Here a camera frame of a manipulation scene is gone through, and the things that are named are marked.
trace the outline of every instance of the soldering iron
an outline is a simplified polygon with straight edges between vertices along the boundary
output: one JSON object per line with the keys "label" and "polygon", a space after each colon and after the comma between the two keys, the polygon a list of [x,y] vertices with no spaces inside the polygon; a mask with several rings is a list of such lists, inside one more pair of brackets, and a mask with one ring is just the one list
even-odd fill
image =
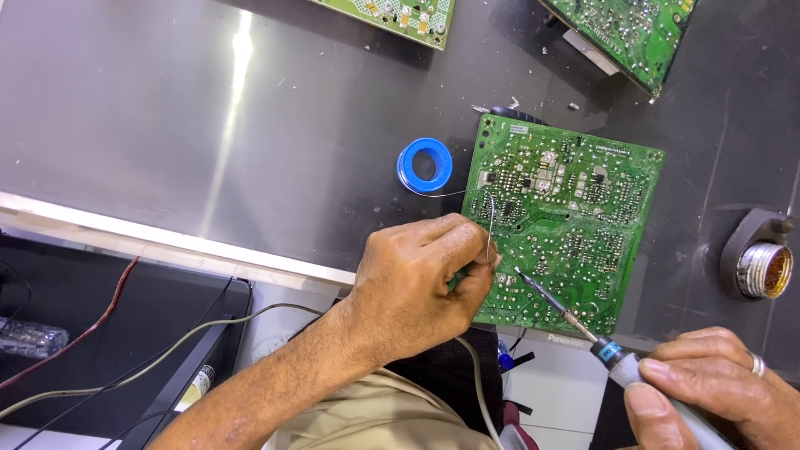
{"label": "soldering iron", "polygon": [[[536,283],[536,281],[528,275],[522,273],[519,267],[515,267],[514,270],[519,274],[525,284],[536,291],[536,293],[553,307],[558,314],[564,317],[567,323],[575,327],[592,343],[590,352],[592,355],[597,356],[598,360],[606,366],[609,371],[609,378],[617,382],[622,388],[627,388],[633,383],[646,383],[639,373],[638,356],[634,353],[622,350],[622,347],[617,345],[617,343],[608,336],[597,337],[594,335],[586,328],[586,325],[578,320],[578,317],[564,307],[564,305],[560,304],[544,287]],[[686,422],[686,426],[694,434],[701,450],[735,450],[735,447],[728,442],[725,437],[719,434],[711,424],[698,415],[697,412],[682,402],[669,397],[667,398],[675,409],[678,410],[678,414],[681,415]]]}

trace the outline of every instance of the man's right hand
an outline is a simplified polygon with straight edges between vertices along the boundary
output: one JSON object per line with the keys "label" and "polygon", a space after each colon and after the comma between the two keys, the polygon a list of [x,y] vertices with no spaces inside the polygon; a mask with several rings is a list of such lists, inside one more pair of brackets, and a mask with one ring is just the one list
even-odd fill
{"label": "man's right hand", "polygon": [[712,423],[721,431],[728,425],[734,433],[726,434],[742,450],[800,448],[800,393],[771,370],[761,379],[752,368],[753,358],[745,345],[725,328],[684,333],[659,345],[639,364],[653,387],[633,384],[625,392],[639,448],[698,449],[694,436],[661,392],[717,416],[710,418]]}

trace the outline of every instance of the printed circuit board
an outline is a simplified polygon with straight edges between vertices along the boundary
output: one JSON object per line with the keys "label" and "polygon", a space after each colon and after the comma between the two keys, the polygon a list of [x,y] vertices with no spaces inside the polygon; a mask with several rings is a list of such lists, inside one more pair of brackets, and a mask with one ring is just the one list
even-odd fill
{"label": "printed circuit board", "polygon": [[610,334],[664,153],[483,115],[462,214],[491,227],[503,261],[476,322],[572,331],[514,274],[531,275],[592,331]]}
{"label": "printed circuit board", "polygon": [[444,50],[455,0],[312,0],[429,47]]}
{"label": "printed circuit board", "polygon": [[698,0],[539,0],[654,98]]}

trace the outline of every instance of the gray cable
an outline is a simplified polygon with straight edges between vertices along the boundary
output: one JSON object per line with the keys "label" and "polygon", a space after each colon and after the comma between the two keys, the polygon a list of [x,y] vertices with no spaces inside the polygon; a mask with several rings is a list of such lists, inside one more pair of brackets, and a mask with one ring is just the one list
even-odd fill
{"label": "gray cable", "polygon": [[478,358],[478,353],[476,353],[475,349],[472,348],[470,343],[466,342],[466,340],[461,336],[458,336],[455,339],[464,347],[466,347],[466,350],[470,353],[470,356],[472,356],[472,365],[475,370],[475,391],[478,393],[478,406],[481,407],[483,421],[486,422],[486,427],[489,429],[489,435],[492,436],[492,440],[494,441],[494,444],[498,446],[498,450],[505,450],[500,443],[500,436],[498,436],[497,430],[494,429],[492,418],[489,416],[489,408],[486,407],[486,399],[483,396],[483,385],[481,384],[481,360]]}
{"label": "gray cable", "polygon": [[[195,327],[194,329],[192,329],[192,331],[189,331],[188,333],[186,333],[178,342],[173,344],[173,346],[169,350],[167,350],[163,355],[161,355],[160,358],[158,358],[157,360],[153,361],[153,363],[151,363],[146,368],[143,368],[139,373],[136,373],[135,375],[132,375],[131,377],[126,378],[123,381],[120,381],[118,384],[116,384],[115,387],[124,386],[124,385],[136,380],[140,376],[143,376],[144,374],[146,374],[150,369],[154,368],[159,363],[161,363],[167,356],[170,355],[170,353],[172,353],[176,348],[178,348],[178,346],[183,344],[183,342],[185,342],[187,339],[189,339],[194,333],[202,330],[203,328],[208,328],[208,327],[211,327],[213,325],[218,325],[218,324],[233,324],[233,323],[246,322],[247,320],[253,319],[255,316],[263,313],[264,311],[269,311],[270,309],[272,309],[274,307],[293,307],[295,309],[301,309],[303,311],[308,311],[308,312],[316,314],[316,315],[322,315],[321,311],[317,311],[317,310],[311,309],[309,307],[304,307],[304,306],[300,306],[300,305],[296,305],[296,304],[292,304],[292,303],[276,303],[276,304],[271,304],[270,306],[264,307],[261,310],[256,311],[251,315],[248,315],[247,317],[242,317],[241,319],[213,320],[211,322],[206,322],[203,325],[199,325],[199,326]],[[94,394],[95,392],[100,392],[104,387],[105,386],[100,387],[100,388],[93,388],[93,389],[74,389],[74,390],[71,390],[71,391],[43,392],[41,394],[37,394],[35,396],[31,396],[31,397],[28,397],[28,398],[26,398],[24,400],[18,401],[17,403],[9,406],[8,408],[0,411],[0,419],[2,419],[5,416],[8,416],[10,413],[18,410],[19,408],[22,408],[23,406],[27,406],[27,405],[32,404],[33,402],[39,401],[41,399],[46,399],[46,398],[50,398],[50,397],[58,397],[58,396],[83,396],[83,395],[86,395],[86,394]]]}

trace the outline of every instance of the panasonic logo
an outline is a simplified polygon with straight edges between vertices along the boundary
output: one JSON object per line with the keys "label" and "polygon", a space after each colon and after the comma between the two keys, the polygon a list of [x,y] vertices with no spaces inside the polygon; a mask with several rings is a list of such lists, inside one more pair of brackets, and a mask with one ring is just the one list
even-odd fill
{"label": "panasonic logo", "polygon": [[549,334],[547,336],[547,340],[550,340],[550,341],[553,341],[553,342],[558,342],[559,344],[566,344],[566,345],[571,345],[571,346],[577,347],[577,348],[583,348],[583,341],[582,340],[567,338],[567,337],[564,337],[564,336],[556,336],[554,334]]}

